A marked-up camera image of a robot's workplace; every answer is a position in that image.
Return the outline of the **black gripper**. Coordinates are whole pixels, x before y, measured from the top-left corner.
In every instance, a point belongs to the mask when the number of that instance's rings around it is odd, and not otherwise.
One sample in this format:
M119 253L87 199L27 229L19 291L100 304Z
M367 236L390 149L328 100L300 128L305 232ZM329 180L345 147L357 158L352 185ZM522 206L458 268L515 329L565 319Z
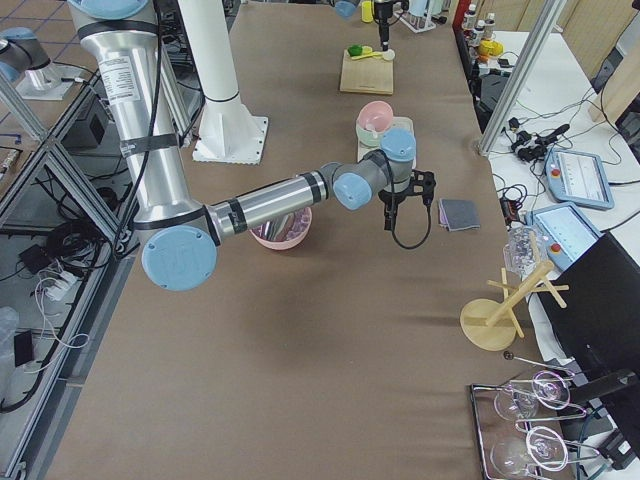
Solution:
M384 202L384 218L386 231L394 231L398 207L407 197L420 196L424 205L431 205L434 200L436 187L435 175L431 171L413 170L409 177L409 183L403 190L382 190L378 198Z
M374 3L374 21L378 23L378 33L382 50L389 49L389 21L393 17L393 2Z

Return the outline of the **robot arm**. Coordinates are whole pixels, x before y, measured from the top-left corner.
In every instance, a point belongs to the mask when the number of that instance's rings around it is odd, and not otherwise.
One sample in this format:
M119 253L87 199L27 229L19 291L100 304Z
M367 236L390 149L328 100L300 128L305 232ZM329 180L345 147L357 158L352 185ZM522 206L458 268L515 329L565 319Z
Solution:
M344 18L350 18L356 8L361 4L357 0L339 0L334 1L334 9L336 13ZM380 39L380 46L383 51L389 50L391 18L394 13L394 1L374 0L370 6L363 6L361 12L369 15L371 21L377 26Z
M381 145L355 164L332 162L215 205L195 200L169 89L161 82L158 9L150 1L73 1L69 8L82 47L98 63L137 193L134 229L142 265L159 287L184 291L201 285L215 269L223 240L267 223L284 226L329 198L349 210L381 199L387 230L394 229L405 198L432 203L434 175L414 168L416 141L403 129L385 133ZM268 121L251 115L240 99L220 3L184 1L180 10L205 96L197 158L258 163Z

